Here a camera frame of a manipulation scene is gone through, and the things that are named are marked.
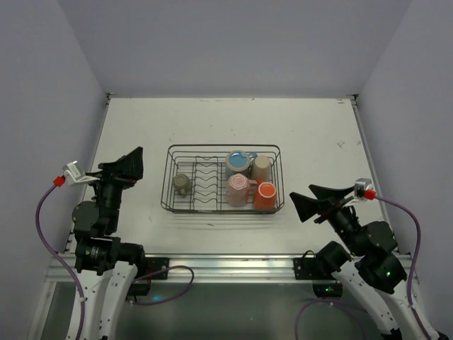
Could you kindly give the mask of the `orange mug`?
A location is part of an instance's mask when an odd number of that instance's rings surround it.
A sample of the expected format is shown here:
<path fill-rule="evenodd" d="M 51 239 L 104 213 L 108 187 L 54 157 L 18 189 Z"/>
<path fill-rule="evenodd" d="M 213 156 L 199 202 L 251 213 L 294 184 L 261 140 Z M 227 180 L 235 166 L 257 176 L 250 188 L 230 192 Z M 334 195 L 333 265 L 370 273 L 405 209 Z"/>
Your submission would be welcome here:
<path fill-rule="evenodd" d="M 260 183 L 253 197 L 256 210 L 273 210 L 277 202 L 277 189 L 271 182 Z"/>

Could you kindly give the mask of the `beige tumbler cup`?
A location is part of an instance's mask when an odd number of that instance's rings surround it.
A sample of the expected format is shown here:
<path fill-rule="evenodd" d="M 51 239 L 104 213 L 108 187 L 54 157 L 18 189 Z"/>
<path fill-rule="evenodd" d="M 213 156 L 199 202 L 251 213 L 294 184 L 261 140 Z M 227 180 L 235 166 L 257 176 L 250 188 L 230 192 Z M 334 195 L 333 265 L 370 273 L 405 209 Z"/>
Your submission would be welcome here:
<path fill-rule="evenodd" d="M 254 160 L 250 171 L 253 180 L 269 181 L 271 162 L 265 155 L 258 155 Z"/>

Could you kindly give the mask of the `pink faceted mug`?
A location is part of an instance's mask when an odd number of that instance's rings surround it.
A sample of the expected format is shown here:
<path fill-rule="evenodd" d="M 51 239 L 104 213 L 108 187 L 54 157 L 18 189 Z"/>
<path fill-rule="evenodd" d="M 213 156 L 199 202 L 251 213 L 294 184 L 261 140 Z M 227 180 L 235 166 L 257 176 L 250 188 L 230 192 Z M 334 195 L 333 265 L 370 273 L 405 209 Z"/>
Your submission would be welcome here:
<path fill-rule="evenodd" d="M 226 201 L 230 206 L 243 207 L 258 182 L 243 174 L 232 175 L 226 184 Z"/>

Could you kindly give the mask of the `blue butterfly mug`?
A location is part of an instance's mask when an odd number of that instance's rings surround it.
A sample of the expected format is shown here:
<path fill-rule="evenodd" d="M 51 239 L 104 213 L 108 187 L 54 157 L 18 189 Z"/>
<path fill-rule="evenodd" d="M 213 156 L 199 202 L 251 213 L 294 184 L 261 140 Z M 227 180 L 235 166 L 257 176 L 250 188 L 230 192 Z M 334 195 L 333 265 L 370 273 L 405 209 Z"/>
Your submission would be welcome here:
<path fill-rule="evenodd" d="M 242 150 L 234 150 L 225 158 L 225 176 L 227 179 L 234 174 L 242 174 L 249 177 L 254 160 L 258 155 L 255 152 L 247 153 Z"/>

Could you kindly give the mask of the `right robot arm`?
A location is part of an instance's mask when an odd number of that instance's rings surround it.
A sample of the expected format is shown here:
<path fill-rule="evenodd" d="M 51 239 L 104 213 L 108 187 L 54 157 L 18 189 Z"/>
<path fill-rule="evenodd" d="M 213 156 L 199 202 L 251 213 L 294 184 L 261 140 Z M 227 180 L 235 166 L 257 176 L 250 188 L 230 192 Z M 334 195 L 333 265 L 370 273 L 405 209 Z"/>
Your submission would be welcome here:
<path fill-rule="evenodd" d="M 310 185 L 314 197 L 292 192 L 302 222 L 328 222 L 341 243 L 329 242 L 314 257 L 317 269 L 332 276 L 369 314 L 383 339 L 446 339 L 428 321 L 413 293 L 415 268 L 408 270 L 394 254 L 398 243 L 389 224 L 361 225 L 355 204 L 380 199 L 371 180 L 349 188 Z"/>

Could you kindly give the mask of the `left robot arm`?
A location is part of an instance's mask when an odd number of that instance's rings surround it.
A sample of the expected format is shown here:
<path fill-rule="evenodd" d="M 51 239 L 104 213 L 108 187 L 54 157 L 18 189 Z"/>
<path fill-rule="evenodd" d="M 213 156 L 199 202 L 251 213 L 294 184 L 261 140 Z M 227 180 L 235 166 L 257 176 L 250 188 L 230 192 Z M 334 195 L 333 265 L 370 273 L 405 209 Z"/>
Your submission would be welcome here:
<path fill-rule="evenodd" d="M 114 339 L 127 291 L 144 260 L 141 245 L 123 243 L 114 235 L 122 192 L 143 177 L 143 149 L 137 147 L 98 168 L 86 173 L 72 162 L 64 170 L 72 184 L 94 190 L 92 199 L 79 203 L 72 213 L 74 270 L 81 292 L 74 298 L 68 339 Z"/>

